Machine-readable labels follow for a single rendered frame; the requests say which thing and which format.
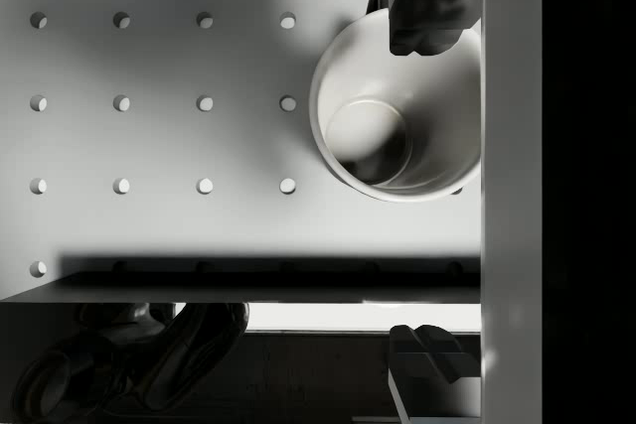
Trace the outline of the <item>yellow mug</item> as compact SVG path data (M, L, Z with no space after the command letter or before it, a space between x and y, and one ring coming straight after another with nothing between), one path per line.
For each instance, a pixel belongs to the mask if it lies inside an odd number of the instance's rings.
M481 38L463 32L433 57L389 50L389 0L326 48L312 76L309 119L331 173L377 200L454 194L481 166Z

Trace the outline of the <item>black stove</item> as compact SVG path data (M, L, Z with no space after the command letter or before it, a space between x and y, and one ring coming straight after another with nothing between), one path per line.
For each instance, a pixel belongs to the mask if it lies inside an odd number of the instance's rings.
M477 273L78 273L0 299L0 424L396 423L398 325Z

